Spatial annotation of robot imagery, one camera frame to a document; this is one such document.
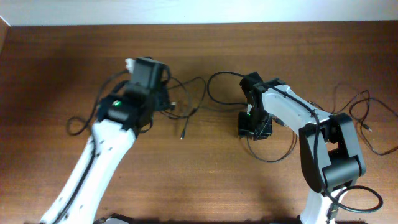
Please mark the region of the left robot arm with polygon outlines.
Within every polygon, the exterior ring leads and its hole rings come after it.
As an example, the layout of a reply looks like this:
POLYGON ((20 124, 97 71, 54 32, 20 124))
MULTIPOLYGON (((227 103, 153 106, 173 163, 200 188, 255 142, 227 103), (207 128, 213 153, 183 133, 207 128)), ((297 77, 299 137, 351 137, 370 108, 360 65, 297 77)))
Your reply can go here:
POLYGON ((90 136, 62 191, 43 214, 41 223, 93 223, 115 170, 138 135, 153 125, 156 111, 170 106, 168 65, 150 57, 126 59, 126 68, 109 77, 128 74, 107 94, 98 94, 93 111, 83 122, 90 136))

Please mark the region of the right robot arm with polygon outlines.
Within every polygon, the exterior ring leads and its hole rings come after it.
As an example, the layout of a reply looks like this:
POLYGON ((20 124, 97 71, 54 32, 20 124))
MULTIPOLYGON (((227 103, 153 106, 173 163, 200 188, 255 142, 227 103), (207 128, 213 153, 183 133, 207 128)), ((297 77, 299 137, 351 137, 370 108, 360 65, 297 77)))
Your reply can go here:
POLYGON ((239 83, 247 110, 238 116, 238 134, 254 141, 267 139, 275 121, 297 136, 302 174, 310 191, 301 223, 334 223, 341 201, 366 165, 353 120, 345 113, 320 110, 275 78, 265 82, 258 73, 239 83))

